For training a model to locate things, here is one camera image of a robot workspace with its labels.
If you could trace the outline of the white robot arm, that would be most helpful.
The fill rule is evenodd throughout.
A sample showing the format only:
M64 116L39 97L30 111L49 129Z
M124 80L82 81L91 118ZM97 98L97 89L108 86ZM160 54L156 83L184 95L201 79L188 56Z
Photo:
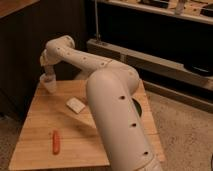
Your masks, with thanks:
M40 56L45 70L40 82L49 92L56 90L54 66L61 61L88 76L88 105L112 170L163 171L132 99L140 83L138 72L112 58L77 50L73 38L65 35L48 41Z

